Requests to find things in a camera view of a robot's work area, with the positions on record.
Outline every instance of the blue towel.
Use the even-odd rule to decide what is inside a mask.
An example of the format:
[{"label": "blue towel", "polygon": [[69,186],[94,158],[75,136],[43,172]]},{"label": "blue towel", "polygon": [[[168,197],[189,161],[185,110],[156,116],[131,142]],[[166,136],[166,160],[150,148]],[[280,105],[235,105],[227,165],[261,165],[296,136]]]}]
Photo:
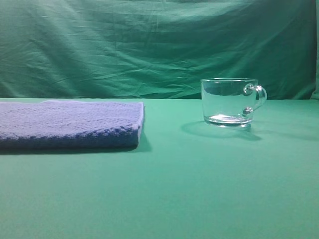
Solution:
[{"label": "blue towel", "polygon": [[143,103],[0,103],[0,148],[137,146]]}]

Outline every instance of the glass mug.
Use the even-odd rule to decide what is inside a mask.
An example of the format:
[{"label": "glass mug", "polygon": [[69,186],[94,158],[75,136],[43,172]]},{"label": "glass mug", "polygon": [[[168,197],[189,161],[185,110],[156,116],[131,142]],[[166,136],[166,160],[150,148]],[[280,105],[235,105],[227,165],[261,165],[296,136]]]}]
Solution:
[{"label": "glass mug", "polygon": [[201,92],[204,120],[220,127],[249,126],[255,110],[267,99],[267,92],[255,79],[203,79]]}]

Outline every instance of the green backdrop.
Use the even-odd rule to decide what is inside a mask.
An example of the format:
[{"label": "green backdrop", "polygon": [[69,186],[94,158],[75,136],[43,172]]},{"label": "green backdrop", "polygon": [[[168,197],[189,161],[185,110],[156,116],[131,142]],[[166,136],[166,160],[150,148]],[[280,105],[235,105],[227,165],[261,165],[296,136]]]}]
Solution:
[{"label": "green backdrop", "polygon": [[200,98],[201,78],[247,77],[309,99],[316,45],[314,0],[1,0],[0,97]]}]

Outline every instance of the glass mug base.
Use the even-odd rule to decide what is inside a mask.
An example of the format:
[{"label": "glass mug base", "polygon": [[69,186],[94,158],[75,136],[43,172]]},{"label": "glass mug base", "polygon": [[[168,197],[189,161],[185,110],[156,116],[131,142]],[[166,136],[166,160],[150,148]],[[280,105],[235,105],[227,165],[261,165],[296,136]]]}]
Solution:
[{"label": "glass mug base", "polygon": [[227,115],[215,115],[204,116],[204,120],[208,124],[212,124],[219,127],[229,128],[243,128],[249,127],[252,119],[247,119],[242,116],[227,116]]}]

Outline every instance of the folded towel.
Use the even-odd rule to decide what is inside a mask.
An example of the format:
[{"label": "folded towel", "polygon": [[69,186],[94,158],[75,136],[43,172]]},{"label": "folded towel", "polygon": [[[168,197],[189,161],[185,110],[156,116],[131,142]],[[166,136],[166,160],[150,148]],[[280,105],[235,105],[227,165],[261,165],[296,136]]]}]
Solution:
[{"label": "folded towel", "polygon": [[143,103],[0,103],[0,148],[137,146]]}]

